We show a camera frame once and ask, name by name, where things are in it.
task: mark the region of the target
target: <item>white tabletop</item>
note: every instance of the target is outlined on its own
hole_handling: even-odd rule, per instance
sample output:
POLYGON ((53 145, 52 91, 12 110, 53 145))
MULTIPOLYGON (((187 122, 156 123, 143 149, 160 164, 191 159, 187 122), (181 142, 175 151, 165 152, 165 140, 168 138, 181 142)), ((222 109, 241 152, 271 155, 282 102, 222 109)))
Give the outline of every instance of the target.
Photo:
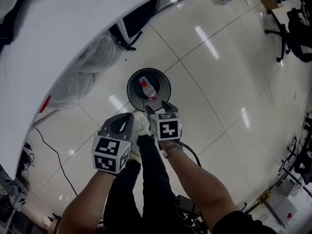
POLYGON ((14 179, 27 133, 57 79, 103 32, 149 0, 26 0, 0 54, 0 164, 14 179))

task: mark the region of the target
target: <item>plastic bag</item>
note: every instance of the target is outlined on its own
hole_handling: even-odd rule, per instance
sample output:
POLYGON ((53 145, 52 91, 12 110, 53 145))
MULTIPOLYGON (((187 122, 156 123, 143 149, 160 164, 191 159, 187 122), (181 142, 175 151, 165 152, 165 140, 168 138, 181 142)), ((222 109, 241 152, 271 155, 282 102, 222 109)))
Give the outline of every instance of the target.
POLYGON ((64 109, 75 106, 78 100, 92 90, 93 85, 93 74, 76 73, 71 68, 56 83, 47 107, 50 109, 64 109))
POLYGON ((116 45, 109 31, 106 31, 74 62, 78 73, 98 73, 114 64, 116 45))

